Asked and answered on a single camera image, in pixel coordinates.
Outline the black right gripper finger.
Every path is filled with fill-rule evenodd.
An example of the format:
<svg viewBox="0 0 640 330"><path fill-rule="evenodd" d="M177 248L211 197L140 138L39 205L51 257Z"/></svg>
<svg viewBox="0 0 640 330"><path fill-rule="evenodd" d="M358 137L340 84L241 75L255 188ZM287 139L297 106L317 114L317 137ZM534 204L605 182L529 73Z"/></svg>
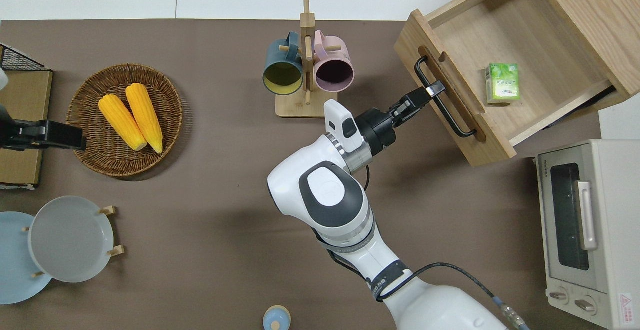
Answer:
<svg viewBox="0 0 640 330"><path fill-rule="evenodd" d="M430 97L402 97L398 105L398 122L406 123L430 101Z"/></svg>
<svg viewBox="0 0 640 330"><path fill-rule="evenodd" d="M421 86L411 91L409 93L409 101L411 103L428 103L445 90L446 87L441 81L435 81L430 86Z"/></svg>

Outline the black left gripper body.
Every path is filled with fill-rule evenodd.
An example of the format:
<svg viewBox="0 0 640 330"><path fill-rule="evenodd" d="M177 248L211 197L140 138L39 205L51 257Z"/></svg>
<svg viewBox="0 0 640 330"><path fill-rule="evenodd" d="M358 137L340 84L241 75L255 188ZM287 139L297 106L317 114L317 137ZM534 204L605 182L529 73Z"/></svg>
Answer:
<svg viewBox="0 0 640 330"><path fill-rule="evenodd" d="M46 120L30 122L26 120L0 121L0 147L10 150L44 149L48 146L41 143L46 132Z"/></svg>

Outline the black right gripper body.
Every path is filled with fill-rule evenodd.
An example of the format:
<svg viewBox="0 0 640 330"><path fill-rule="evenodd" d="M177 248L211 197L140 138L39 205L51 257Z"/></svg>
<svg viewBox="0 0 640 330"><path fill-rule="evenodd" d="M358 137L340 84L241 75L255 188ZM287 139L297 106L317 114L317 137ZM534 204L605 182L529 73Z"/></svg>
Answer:
<svg viewBox="0 0 640 330"><path fill-rule="evenodd" d="M356 117L356 126L370 147L378 154L396 140L395 128L399 123L399 101L384 112L373 107Z"/></svg>

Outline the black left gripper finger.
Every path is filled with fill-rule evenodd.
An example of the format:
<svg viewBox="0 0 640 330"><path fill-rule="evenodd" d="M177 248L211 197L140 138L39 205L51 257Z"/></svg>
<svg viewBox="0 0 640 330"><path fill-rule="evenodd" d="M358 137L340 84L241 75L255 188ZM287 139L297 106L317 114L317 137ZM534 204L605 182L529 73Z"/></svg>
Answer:
<svg viewBox="0 0 640 330"><path fill-rule="evenodd" d="M60 122L46 122L46 145L73 150L86 150L83 129Z"/></svg>

